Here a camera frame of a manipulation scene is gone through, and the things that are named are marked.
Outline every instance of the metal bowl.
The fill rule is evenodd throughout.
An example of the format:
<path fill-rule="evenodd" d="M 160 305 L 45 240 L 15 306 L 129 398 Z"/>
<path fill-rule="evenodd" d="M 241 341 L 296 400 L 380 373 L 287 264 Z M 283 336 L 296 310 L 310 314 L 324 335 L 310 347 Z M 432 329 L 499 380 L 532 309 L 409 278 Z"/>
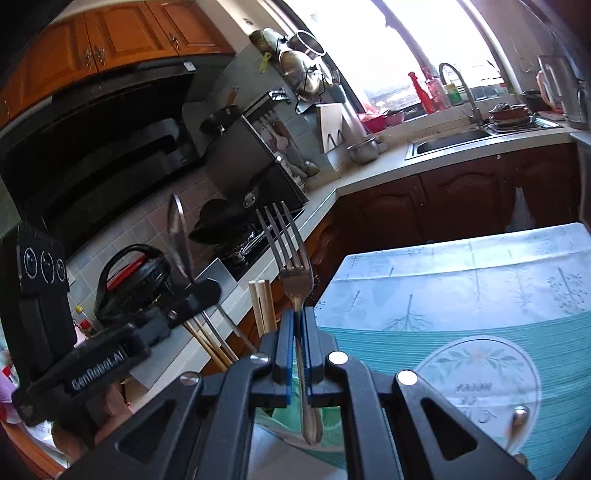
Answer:
<path fill-rule="evenodd" d="M 370 137 L 361 143 L 351 145 L 347 153 L 353 163 L 365 165 L 379 157 L 378 140 Z"/>
<path fill-rule="evenodd" d="M 303 99 L 314 98 L 322 83 L 322 74 L 308 55 L 297 50 L 282 51 L 279 64 L 285 81 L 296 94 Z"/>
<path fill-rule="evenodd" d="M 298 30 L 295 35 L 289 39 L 287 45 L 305 53 L 311 59 L 316 59 L 326 54 L 326 50 L 316 40 L 315 36 L 305 30 Z"/>

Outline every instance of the window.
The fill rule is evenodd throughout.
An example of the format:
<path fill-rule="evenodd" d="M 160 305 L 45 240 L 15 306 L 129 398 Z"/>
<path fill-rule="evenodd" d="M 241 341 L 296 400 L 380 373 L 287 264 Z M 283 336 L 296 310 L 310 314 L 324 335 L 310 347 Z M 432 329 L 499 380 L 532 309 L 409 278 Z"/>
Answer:
<path fill-rule="evenodd" d="M 401 35 L 371 0 L 284 0 L 330 54 L 364 106 L 402 109 L 419 103 L 408 77 L 424 76 Z M 385 0 L 435 68 L 455 65 L 476 98 L 503 78 L 480 32 L 458 0 Z M 446 81 L 460 82 L 445 70 Z"/>

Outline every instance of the countertop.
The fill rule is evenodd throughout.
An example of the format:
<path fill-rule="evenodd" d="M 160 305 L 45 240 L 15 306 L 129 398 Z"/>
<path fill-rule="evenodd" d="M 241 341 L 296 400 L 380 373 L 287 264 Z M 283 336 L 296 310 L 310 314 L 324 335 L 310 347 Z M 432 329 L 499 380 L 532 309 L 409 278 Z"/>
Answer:
<path fill-rule="evenodd" d="M 296 224 L 298 225 L 302 238 L 306 239 L 341 196 L 374 187 L 391 180 L 401 179 L 476 158 L 528 148 L 543 147 L 545 145 L 570 143 L 574 141 L 571 133 L 575 132 L 578 131 L 564 126 L 563 128 L 543 131 L 490 137 L 423 154 L 411 160 L 405 160 L 409 146 L 405 142 L 382 153 L 377 160 L 370 164 L 357 166 L 351 162 L 347 162 L 335 172 L 335 179 L 309 189 L 307 192 L 309 202 L 306 204 L 303 214 L 296 220 Z M 230 317 L 237 321 L 238 319 L 242 319 L 250 310 L 252 304 L 248 291 L 249 280 L 258 280 L 260 278 L 273 280 L 278 273 L 277 265 L 269 249 L 251 267 L 238 283 L 238 286 L 223 302 L 223 307 L 229 313 Z M 214 314 L 212 321 L 222 335 L 226 337 L 230 335 L 230 328 L 222 321 L 221 315 L 218 312 Z M 136 411 L 141 408 L 181 373 L 189 370 L 199 372 L 208 361 L 209 356 L 203 348 L 196 342 L 189 342 L 147 393 L 132 398 L 132 409 Z"/>

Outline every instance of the red bottle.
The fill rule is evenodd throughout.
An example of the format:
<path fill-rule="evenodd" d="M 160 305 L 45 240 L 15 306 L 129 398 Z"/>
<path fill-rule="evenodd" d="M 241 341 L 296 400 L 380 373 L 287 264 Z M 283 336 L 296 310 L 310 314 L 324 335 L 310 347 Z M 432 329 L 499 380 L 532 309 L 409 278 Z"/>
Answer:
<path fill-rule="evenodd" d="M 429 94 L 425 92 L 425 90 L 423 90 L 421 86 L 418 84 L 417 75 L 414 72 L 411 72 L 408 74 L 408 76 L 413 82 L 414 89 L 417 91 L 418 99 L 421 100 L 421 103 L 423 104 L 423 108 L 425 109 L 425 111 L 427 113 L 437 112 L 435 104 L 433 103 L 433 100 L 431 100 L 431 97 L 429 97 Z"/>

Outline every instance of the red bowl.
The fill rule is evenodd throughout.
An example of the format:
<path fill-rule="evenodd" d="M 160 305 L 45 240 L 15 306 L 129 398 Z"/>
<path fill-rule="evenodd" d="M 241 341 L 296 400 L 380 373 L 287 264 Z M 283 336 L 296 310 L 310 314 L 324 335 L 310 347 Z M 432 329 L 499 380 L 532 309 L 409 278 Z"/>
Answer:
<path fill-rule="evenodd" d="M 378 132 L 381 132 L 382 130 L 385 130 L 386 116 L 385 115 L 375 116 L 369 120 L 363 121 L 362 123 L 363 123 L 363 126 L 365 127 L 365 129 L 369 133 L 376 134 Z"/>

